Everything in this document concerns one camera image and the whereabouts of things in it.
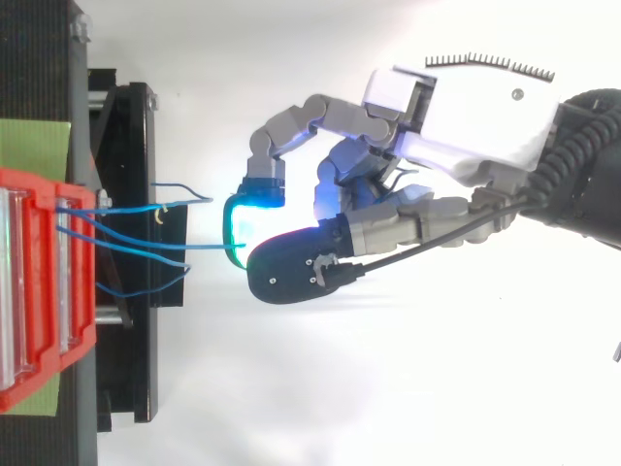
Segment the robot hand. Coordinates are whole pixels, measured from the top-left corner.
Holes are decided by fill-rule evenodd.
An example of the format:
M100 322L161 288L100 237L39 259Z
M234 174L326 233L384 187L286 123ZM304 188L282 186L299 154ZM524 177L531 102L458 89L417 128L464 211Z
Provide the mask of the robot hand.
M375 70L362 100L310 96L250 137L224 207L228 260L259 300L327 296L435 248L481 244L527 208L560 100L551 72L468 53ZM316 223L260 236L285 203L284 157L319 131L339 137L317 168Z

